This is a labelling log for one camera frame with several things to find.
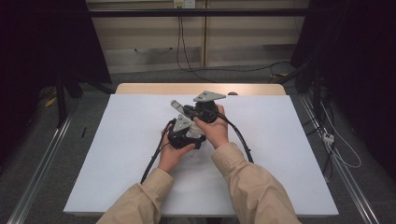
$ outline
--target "gray floor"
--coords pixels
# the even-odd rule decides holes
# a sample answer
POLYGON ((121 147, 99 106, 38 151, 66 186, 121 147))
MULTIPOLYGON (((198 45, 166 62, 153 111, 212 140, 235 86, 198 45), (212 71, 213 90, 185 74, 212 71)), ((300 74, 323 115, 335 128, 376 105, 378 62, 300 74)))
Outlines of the gray floor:
MULTIPOLYGON (((235 66, 233 69, 260 68, 263 65, 235 66)), ((288 73, 293 68, 287 64, 275 65, 273 73, 288 73)), ((202 71, 199 76, 216 82, 266 83, 270 80, 269 69, 255 72, 202 71)), ((141 72, 134 74, 112 75, 116 87, 121 82, 206 82, 192 73, 180 70, 141 72)), ((81 84, 84 94, 81 99, 68 99, 68 105, 78 102, 78 108, 62 141, 54 161, 46 174, 40 191, 28 213, 25 223, 94 223, 98 217, 74 217, 63 213, 68 195, 73 188, 73 181, 84 162, 95 131, 106 109, 109 96, 81 84)), ((296 93, 293 82, 285 85, 285 90, 296 108, 302 123, 310 120, 303 107, 300 96, 296 93)), ((50 143, 57 125, 56 105, 44 107, 45 99, 37 106, 33 122, 25 134, 24 140, 9 158, 4 172, 0 175, 0 223, 6 223, 21 197, 27 183, 34 174, 37 165, 50 143)), ((350 169, 380 223, 396 223, 396 184, 382 167, 371 157, 363 142, 354 135, 345 118, 342 108, 332 102, 337 131, 352 145, 362 160, 358 169, 350 169)), ((314 129, 309 123, 304 126, 308 133, 314 129)), ((326 161, 326 152, 316 133, 307 136, 309 143, 322 167, 326 161)), ((355 163, 356 158, 341 141, 337 147, 345 161, 355 163)), ((333 170, 332 181, 328 184, 334 201, 340 212, 336 217, 301 218, 303 223, 365 223, 361 213, 352 200, 346 185, 337 171, 333 170)))

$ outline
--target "white tabletop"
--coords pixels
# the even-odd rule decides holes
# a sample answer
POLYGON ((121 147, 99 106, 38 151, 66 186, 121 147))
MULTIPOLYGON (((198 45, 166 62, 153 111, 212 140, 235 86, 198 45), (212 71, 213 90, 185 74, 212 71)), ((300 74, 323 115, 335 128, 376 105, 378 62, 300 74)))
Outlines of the white tabletop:
MULTIPOLYGON (((64 211, 103 214, 140 181, 161 129, 178 115, 171 100, 193 105, 193 97, 112 95, 64 211)), ((227 96, 217 103, 245 137, 255 163, 283 184, 298 216, 338 214, 289 96, 227 96)), ((243 150, 231 128, 229 135, 243 150)), ((204 143, 182 159, 172 173, 176 183, 163 203, 163 216, 234 216, 226 183, 210 160, 213 151, 204 143)))

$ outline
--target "beige sleeve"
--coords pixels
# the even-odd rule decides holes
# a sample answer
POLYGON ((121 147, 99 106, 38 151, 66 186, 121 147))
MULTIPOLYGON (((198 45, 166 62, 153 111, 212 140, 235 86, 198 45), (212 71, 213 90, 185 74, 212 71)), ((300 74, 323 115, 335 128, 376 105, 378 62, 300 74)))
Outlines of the beige sleeve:
POLYGON ((127 189, 97 223, 158 223, 161 204, 174 184, 165 171, 155 168, 142 185, 127 189))
POLYGON ((228 184, 240 223, 300 223, 280 182, 245 160, 234 143, 217 148, 212 160, 228 184))

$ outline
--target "cuff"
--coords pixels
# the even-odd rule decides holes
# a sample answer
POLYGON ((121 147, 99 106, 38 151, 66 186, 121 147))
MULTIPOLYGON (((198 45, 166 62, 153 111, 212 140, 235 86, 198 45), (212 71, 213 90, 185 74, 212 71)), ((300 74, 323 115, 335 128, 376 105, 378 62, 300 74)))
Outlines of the cuff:
POLYGON ((211 158, 223 176, 226 176, 241 163, 248 163, 235 143, 226 143, 218 147, 211 158))
POLYGON ((142 185, 157 193, 159 199, 163 200, 173 187, 174 183, 175 180, 172 176, 160 168, 155 168, 151 171, 142 185))

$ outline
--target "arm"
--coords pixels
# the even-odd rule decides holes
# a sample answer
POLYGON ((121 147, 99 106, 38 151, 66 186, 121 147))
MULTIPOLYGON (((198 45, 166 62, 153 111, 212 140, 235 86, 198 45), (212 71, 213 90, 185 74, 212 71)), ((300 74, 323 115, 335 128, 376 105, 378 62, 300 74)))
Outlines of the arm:
POLYGON ((102 215, 97 223, 158 223, 161 205, 174 184, 171 174, 181 157, 191 151, 191 144, 181 149, 171 147, 167 134, 163 138, 161 158, 143 182, 134 184, 102 215))
MULTIPOLYGON (((223 106, 218 108, 224 115, 223 106)), ((229 142, 224 120, 194 121, 216 149, 212 160, 228 184, 233 209, 241 223, 299 223, 283 186, 267 170, 248 162, 239 148, 229 142)))

